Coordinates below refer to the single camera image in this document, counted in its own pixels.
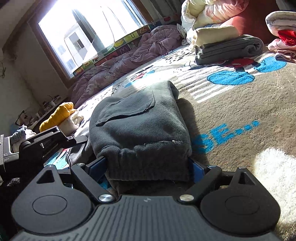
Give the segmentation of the purple crumpled quilt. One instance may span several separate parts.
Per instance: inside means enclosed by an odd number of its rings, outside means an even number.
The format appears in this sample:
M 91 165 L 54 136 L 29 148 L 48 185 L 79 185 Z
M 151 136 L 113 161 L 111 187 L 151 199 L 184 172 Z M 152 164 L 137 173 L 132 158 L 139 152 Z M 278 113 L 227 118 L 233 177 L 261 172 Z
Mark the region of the purple crumpled quilt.
M 182 35 L 176 25 L 164 25 L 144 34 L 138 46 L 129 52 L 105 61 L 81 75 L 76 82 L 71 102 L 78 108 L 123 75 L 181 45 Z

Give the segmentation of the Mickey Mouse plush blanket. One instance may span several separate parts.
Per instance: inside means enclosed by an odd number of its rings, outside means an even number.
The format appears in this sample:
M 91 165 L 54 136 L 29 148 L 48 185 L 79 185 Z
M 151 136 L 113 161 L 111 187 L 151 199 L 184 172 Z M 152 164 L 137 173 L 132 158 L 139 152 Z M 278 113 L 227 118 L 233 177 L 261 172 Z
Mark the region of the Mickey Mouse plush blanket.
M 295 240 L 295 65 L 271 52 L 198 66 L 180 47 L 122 76 L 85 101 L 75 136 L 86 135 L 95 106 L 160 81 L 179 90 L 194 158 L 233 171 L 247 167 L 280 205 L 276 231 Z

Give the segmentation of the white patterned folded garment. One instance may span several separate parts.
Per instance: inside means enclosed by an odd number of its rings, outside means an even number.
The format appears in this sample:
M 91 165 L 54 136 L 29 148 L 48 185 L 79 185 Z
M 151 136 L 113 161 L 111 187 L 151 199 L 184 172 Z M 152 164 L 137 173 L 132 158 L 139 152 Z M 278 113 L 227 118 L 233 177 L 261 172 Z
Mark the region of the white patterned folded garment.
M 15 131 L 14 134 L 10 137 L 13 152 L 18 152 L 20 144 L 35 135 L 36 133 L 33 132 L 31 129 L 24 129 L 24 127 Z

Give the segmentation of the cream folded sweater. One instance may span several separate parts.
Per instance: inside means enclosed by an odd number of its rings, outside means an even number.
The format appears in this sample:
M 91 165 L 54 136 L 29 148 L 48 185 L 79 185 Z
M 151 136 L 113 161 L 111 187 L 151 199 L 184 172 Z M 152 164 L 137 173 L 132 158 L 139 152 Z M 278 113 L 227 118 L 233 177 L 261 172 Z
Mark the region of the cream folded sweater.
M 75 111 L 68 118 L 66 118 L 60 125 L 58 125 L 60 131 L 65 136 L 70 136 L 74 133 L 80 126 L 81 122 L 84 120 L 84 116 L 79 113 L 79 111 Z

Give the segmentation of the grey fleece sweatpants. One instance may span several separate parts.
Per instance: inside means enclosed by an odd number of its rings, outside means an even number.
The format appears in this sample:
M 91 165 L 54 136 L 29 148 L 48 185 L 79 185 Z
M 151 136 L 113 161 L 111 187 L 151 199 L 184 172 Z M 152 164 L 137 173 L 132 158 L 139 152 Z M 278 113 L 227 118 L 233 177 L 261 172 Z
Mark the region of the grey fleece sweatpants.
M 87 143 L 69 150 L 69 165 L 105 157 L 106 178 L 118 192 L 189 181 L 192 148 L 178 96 L 178 89 L 164 81 L 100 101 L 81 132 Z

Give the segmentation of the window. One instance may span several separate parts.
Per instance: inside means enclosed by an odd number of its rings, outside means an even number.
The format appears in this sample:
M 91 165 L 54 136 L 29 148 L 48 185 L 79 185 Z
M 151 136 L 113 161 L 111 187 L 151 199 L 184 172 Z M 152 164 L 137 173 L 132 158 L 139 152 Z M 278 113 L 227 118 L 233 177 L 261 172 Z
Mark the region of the window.
M 152 21 L 143 1 L 37 1 L 29 25 L 66 82 L 83 63 Z

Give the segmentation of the dark grey folded garment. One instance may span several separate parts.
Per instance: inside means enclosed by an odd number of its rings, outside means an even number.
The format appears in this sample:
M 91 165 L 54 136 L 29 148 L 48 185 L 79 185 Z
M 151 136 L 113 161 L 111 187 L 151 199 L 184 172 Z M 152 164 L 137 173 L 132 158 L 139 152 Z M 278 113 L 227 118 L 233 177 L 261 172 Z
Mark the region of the dark grey folded garment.
M 237 38 L 196 47 L 197 65 L 214 64 L 231 59 L 253 57 L 262 53 L 264 43 L 258 37 L 242 35 Z

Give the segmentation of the pink floral duvet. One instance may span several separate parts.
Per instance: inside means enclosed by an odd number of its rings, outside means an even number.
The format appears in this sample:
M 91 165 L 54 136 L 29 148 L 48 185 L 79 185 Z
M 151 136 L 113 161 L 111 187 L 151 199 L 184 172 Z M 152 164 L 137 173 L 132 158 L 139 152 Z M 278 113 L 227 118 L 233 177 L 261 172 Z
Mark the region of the pink floral duvet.
M 205 6 L 198 15 L 198 22 L 203 25 L 223 23 L 242 13 L 248 5 L 248 0 L 215 1 L 211 5 Z

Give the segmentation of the red pillow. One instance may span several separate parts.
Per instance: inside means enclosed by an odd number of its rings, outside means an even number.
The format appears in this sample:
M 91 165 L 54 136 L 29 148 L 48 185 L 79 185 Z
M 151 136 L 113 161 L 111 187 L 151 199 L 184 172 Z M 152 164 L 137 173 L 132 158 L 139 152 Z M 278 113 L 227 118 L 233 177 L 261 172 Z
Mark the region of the red pillow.
M 234 26 L 240 35 L 252 35 L 260 38 L 264 44 L 269 44 L 276 36 L 269 31 L 265 18 L 268 14 L 278 10 L 276 1 L 250 0 L 243 12 L 230 18 L 221 26 Z

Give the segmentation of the cluttered side shelf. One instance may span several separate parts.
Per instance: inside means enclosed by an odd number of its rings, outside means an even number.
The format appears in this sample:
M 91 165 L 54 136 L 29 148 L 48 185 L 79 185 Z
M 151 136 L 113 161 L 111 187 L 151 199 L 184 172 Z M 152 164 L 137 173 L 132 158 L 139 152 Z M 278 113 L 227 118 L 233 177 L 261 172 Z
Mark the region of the cluttered side shelf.
M 43 105 L 38 110 L 27 108 L 21 111 L 14 125 L 17 127 L 25 125 L 31 130 L 38 132 L 40 124 L 46 120 L 60 104 L 68 100 L 68 97 L 56 96 L 56 98 L 51 101 L 43 102 Z

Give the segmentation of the cream yellow duvet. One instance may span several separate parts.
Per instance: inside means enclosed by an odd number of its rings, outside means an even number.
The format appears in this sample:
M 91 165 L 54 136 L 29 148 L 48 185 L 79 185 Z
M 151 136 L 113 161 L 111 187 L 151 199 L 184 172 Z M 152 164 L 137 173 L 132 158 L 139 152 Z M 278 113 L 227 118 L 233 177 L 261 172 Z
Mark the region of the cream yellow duvet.
M 215 1 L 197 0 L 184 1 L 181 8 L 181 32 L 183 35 L 190 29 L 214 24 L 212 17 L 207 15 L 207 10 L 214 6 Z

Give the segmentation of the cream folded garment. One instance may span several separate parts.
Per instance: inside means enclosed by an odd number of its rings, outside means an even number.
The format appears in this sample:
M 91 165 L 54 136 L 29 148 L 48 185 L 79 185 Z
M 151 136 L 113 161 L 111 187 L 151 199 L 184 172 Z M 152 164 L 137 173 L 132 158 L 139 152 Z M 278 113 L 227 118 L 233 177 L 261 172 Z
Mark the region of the cream folded garment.
M 223 42 L 237 37 L 239 37 L 239 32 L 234 26 L 202 27 L 196 30 L 188 30 L 186 40 L 193 47 L 201 47 L 206 44 Z

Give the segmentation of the blue denim folded garment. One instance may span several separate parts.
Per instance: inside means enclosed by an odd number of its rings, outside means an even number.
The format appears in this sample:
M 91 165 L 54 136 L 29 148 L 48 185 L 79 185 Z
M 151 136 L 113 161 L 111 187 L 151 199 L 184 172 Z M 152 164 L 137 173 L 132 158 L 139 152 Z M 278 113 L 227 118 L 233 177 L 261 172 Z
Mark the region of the blue denim folded garment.
M 18 141 L 20 141 L 21 139 L 26 137 L 26 130 L 27 130 L 27 126 L 26 125 L 22 125 L 20 126 L 11 136 L 10 136 L 10 142 L 11 144 L 15 144 Z

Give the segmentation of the yellow folded sweater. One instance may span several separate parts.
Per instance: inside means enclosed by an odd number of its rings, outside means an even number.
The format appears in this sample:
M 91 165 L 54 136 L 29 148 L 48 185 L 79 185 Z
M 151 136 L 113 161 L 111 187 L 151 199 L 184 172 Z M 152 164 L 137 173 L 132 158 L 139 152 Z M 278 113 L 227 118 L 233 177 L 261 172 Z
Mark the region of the yellow folded sweater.
M 76 109 L 74 109 L 73 102 L 64 102 L 60 104 L 57 109 L 50 115 L 50 117 L 41 123 L 39 131 L 43 132 L 54 126 L 60 125 L 75 111 Z

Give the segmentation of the red knit garment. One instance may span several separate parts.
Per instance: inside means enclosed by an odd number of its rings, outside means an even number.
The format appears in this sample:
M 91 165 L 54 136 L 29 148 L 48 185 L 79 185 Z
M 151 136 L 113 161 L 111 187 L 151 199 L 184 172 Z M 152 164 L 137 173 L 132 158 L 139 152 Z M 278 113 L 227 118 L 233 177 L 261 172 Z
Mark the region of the red knit garment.
M 296 33 L 293 30 L 280 30 L 278 31 L 279 38 L 288 46 L 295 46 Z

